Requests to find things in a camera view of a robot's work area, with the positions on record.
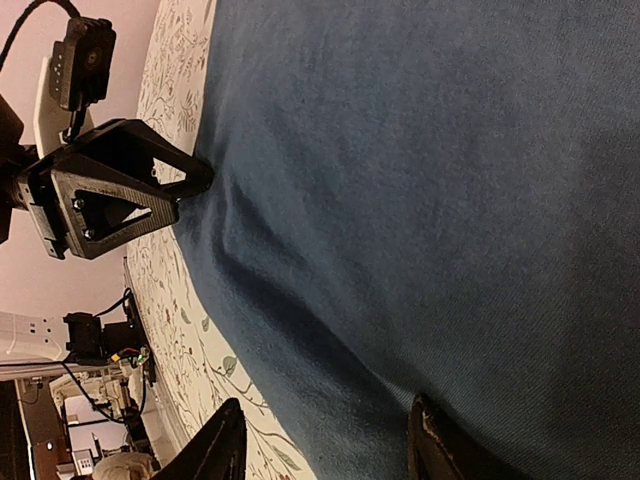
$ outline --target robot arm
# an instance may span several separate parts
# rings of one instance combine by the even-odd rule
[[[26,210],[49,255],[64,259],[69,250],[93,259],[175,223],[178,201],[210,187],[208,164],[141,120],[88,128],[89,105],[106,97],[114,45],[108,20],[69,20],[41,78],[37,148],[19,144],[24,125],[0,95],[0,243],[9,237],[12,210]],[[65,118],[68,128],[60,132]],[[161,184],[156,162],[184,179]]]
[[[69,331],[62,317],[37,318],[0,312],[0,352],[62,361],[69,355]]]

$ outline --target black 3d-printed bracket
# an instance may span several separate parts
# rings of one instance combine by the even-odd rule
[[[178,456],[154,479],[245,480],[247,424],[240,402],[224,402]]]
[[[155,160],[185,174],[162,185]],[[171,145],[141,120],[112,120],[35,162],[18,177],[49,255],[94,259],[174,224],[178,201],[206,191],[211,167]]]

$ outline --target white plastic part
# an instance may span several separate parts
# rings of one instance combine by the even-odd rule
[[[96,403],[110,403],[112,415],[115,418],[122,418],[125,409],[130,406],[130,402],[129,395],[123,388],[125,376],[120,368],[110,366],[93,372],[76,373],[75,377]],[[67,399],[83,395],[76,382],[69,375],[63,375],[50,381],[49,388],[60,416],[62,416],[62,407]]]
[[[51,57],[42,60],[40,69],[40,79],[38,80],[38,91],[36,94],[36,108],[33,114],[33,131],[36,137],[36,147],[40,158],[49,155],[57,150],[64,142],[61,133],[69,128],[71,113],[63,110],[56,101],[49,95],[49,76]],[[84,125],[80,134],[93,129],[91,112],[87,110]]]
[[[0,351],[9,358],[28,355],[43,361],[61,361],[69,354],[66,350],[68,341],[67,325],[61,317],[39,318],[0,312]]]

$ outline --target white bracket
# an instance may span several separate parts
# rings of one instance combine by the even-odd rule
[[[0,352],[7,355],[4,358],[15,355],[64,360],[69,354],[68,341],[69,332],[62,317],[38,318],[0,312]]]
[[[35,133],[36,147],[40,158],[44,158],[64,145],[62,132],[69,128],[71,122],[71,113],[60,108],[56,101],[51,98],[51,95],[49,95],[49,77],[51,76],[49,65],[52,61],[51,57],[42,60],[40,79],[38,80],[38,91],[36,93],[36,108],[33,114],[33,131]],[[54,68],[54,74],[56,72],[58,74],[60,72],[58,66]],[[87,110],[80,134],[82,135],[92,130],[93,127],[91,112]]]

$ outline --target blue cloth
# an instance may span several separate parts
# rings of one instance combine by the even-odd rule
[[[640,478],[640,4],[218,0],[176,234],[321,479],[436,399],[538,479]]]

